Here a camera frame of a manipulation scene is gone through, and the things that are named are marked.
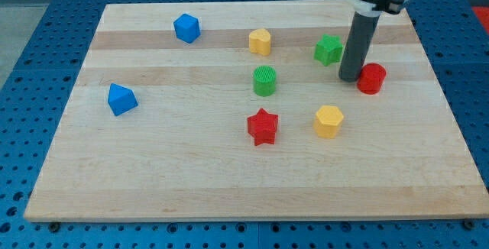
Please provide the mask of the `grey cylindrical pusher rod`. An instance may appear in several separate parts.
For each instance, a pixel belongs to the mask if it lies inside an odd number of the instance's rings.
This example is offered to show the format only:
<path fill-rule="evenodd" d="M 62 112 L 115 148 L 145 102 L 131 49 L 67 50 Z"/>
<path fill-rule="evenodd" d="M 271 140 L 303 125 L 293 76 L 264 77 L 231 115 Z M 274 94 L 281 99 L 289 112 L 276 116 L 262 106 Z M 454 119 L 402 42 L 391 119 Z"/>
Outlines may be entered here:
<path fill-rule="evenodd" d="M 339 79 L 346 82 L 359 79 L 379 18 L 380 15 L 368 17 L 355 12 L 338 70 Z"/>

